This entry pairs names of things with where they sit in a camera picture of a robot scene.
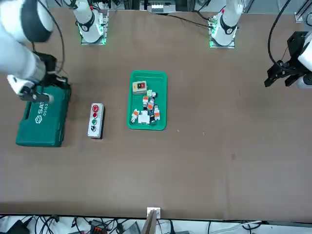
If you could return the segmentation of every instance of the green toolbox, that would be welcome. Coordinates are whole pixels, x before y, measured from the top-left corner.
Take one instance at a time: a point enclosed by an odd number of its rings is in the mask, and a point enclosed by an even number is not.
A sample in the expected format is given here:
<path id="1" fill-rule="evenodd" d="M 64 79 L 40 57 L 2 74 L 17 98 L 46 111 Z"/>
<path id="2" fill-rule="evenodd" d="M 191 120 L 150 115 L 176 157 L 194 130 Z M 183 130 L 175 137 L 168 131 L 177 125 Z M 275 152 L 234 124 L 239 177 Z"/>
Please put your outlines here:
<path id="1" fill-rule="evenodd" d="M 54 102 L 27 102 L 19 124 L 17 145 L 60 147 L 62 144 L 71 89 L 49 86 L 42 92 L 52 95 Z"/>

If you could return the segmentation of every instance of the toolbox handle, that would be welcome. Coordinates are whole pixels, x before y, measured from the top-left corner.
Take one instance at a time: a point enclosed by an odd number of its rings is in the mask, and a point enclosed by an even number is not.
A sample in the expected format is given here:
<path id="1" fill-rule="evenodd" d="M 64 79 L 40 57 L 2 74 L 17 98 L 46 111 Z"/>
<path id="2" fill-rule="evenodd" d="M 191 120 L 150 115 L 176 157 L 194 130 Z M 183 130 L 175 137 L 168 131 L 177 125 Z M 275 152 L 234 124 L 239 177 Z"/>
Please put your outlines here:
<path id="1" fill-rule="evenodd" d="M 24 111 L 24 116 L 23 116 L 23 120 L 26 120 L 26 119 L 28 119 L 28 117 L 29 117 L 29 114 L 30 114 L 30 108 L 31 108 L 31 101 L 28 101 L 27 103 L 26 103 L 26 108 L 25 108 L 25 111 Z"/>

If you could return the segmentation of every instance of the sata logo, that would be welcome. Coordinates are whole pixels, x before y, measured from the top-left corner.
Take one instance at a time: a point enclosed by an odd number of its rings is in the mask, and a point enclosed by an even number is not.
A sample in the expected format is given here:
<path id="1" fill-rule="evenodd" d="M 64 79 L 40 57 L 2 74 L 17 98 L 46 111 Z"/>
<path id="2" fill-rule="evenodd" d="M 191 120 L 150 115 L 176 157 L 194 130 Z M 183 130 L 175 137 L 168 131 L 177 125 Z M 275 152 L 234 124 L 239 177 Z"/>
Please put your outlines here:
<path id="1" fill-rule="evenodd" d="M 35 118 L 35 122 L 36 122 L 37 124 L 40 124 L 41 121 L 42 121 L 42 116 L 37 116 L 37 117 Z"/>
<path id="2" fill-rule="evenodd" d="M 42 116 L 47 115 L 47 109 L 48 109 L 48 104 L 44 104 L 44 102 L 40 102 L 39 109 L 38 109 L 38 115 L 35 118 L 36 124 L 40 124 L 42 122 Z"/>

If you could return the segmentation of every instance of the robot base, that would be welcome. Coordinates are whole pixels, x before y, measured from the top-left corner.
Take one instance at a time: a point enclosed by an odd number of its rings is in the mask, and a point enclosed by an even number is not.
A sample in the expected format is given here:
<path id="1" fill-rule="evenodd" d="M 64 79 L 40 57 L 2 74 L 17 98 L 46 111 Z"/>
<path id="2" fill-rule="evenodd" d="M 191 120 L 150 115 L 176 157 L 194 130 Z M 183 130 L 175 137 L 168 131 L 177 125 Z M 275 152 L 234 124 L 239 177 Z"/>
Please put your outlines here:
<path id="1" fill-rule="evenodd" d="M 109 20 L 109 11 L 107 11 L 106 14 L 100 13 L 100 17 L 103 18 L 102 24 L 99 25 L 98 29 L 99 31 L 103 32 L 103 36 L 101 36 L 96 42 L 88 43 L 83 39 L 82 35 L 80 34 L 80 43 L 82 45 L 105 45 L 107 40 L 107 31 L 108 31 L 108 20 Z"/>
<path id="2" fill-rule="evenodd" d="M 228 48 L 228 49 L 234 49 L 235 48 L 235 33 L 233 35 L 233 40 L 230 44 L 227 46 L 219 45 L 212 37 L 212 34 L 215 33 L 215 28 L 217 27 L 217 16 L 213 16 L 211 19 L 208 20 L 208 25 L 214 27 L 213 29 L 209 28 L 209 47 L 210 48 Z"/>

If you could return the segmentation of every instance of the white cable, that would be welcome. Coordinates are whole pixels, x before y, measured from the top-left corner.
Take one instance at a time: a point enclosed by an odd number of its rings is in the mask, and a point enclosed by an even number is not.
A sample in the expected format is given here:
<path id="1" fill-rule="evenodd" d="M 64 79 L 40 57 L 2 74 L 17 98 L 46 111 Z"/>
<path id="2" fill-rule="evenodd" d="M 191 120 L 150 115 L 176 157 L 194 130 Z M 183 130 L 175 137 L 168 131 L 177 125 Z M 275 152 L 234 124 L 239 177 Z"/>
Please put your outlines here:
<path id="1" fill-rule="evenodd" d="M 261 223 L 261 222 L 262 221 L 253 221 L 253 222 L 249 222 L 249 223 L 241 223 L 241 224 L 237 224 L 237 225 L 235 225 L 233 227 L 230 227 L 230 228 L 225 228 L 225 229 L 221 229 L 221 230 L 218 230 L 218 231 L 211 232 L 210 234 L 218 234 L 218 233 L 234 231 L 234 230 L 236 230 L 237 228 L 239 228 L 241 226 L 245 226 L 245 225 L 248 225 L 248 224 Z"/>

